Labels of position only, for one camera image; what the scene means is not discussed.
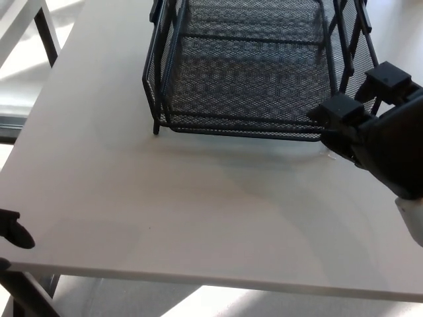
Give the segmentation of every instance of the table top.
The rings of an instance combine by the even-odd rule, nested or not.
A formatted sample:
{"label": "table top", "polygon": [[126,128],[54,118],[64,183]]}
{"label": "table top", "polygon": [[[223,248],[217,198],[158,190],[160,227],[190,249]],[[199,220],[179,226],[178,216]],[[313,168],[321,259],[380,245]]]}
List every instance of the table top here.
{"label": "table top", "polygon": [[[418,11],[370,3],[381,61],[423,82]],[[153,136],[150,6],[81,13],[0,174],[0,207],[36,241],[0,240],[12,268],[423,302],[423,249],[366,171],[320,143]]]}

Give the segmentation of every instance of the black metal leg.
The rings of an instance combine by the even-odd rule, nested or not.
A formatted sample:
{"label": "black metal leg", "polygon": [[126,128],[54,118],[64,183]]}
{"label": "black metal leg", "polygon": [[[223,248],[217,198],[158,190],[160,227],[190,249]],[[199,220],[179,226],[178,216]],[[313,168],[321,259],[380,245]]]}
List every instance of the black metal leg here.
{"label": "black metal leg", "polygon": [[25,308],[13,300],[13,317],[25,317]]}
{"label": "black metal leg", "polygon": [[14,300],[22,307],[35,313],[37,316],[60,317],[53,307],[49,294],[29,273],[2,271],[0,284],[11,294]]}
{"label": "black metal leg", "polygon": [[44,49],[46,50],[48,61],[50,62],[50,66],[53,67],[56,59],[58,58],[58,51],[54,45],[54,41],[52,38],[52,33],[48,28],[48,23],[46,20],[46,16],[44,14],[43,9],[40,9],[37,15],[34,18],[35,24],[38,29],[38,33],[40,33],[41,41],[44,45]]}

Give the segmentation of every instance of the table leg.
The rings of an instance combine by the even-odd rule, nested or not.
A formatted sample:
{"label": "table leg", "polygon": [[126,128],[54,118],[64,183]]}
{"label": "table leg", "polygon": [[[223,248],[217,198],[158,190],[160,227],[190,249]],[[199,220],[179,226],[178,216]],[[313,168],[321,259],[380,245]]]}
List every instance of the table leg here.
{"label": "table leg", "polygon": [[2,271],[0,272],[0,284],[2,284],[20,306],[32,311],[37,316],[60,317],[59,313],[53,307],[50,295],[31,274]]}
{"label": "table leg", "polygon": [[45,7],[42,7],[34,18],[35,24],[40,33],[41,41],[46,50],[48,61],[50,66],[53,67],[56,59],[58,58],[60,46],[56,36],[56,31],[53,26],[53,22],[50,18],[50,12]]}

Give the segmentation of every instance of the black clamp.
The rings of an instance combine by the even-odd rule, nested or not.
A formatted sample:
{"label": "black clamp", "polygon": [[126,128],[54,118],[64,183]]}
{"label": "black clamp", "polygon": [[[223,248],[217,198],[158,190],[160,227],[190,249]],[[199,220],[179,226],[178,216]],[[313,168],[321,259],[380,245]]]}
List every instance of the black clamp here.
{"label": "black clamp", "polygon": [[15,211],[0,209],[0,236],[19,248],[31,249],[35,241],[30,233],[18,223],[20,214]]}
{"label": "black clamp", "polygon": [[376,96],[387,104],[401,106],[423,95],[423,88],[411,79],[411,75],[387,61],[365,73],[367,78],[355,99],[365,103]]}

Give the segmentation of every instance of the metal frame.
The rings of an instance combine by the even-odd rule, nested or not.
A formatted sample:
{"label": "metal frame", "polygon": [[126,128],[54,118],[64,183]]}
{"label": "metal frame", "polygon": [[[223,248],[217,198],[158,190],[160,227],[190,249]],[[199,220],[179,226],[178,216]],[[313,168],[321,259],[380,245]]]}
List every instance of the metal frame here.
{"label": "metal frame", "polygon": [[[0,20],[0,67],[34,20],[48,61],[53,67],[60,45],[45,0],[15,0]],[[14,144],[26,118],[0,116],[0,143]]]}
{"label": "metal frame", "polygon": [[24,272],[0,272],[0,284],[13,297],[13,317],[25,317],[27,311],[36,316],[60,317],[53,306],[52,296],[59,277],[52,275],[39,283],[31,274]]}

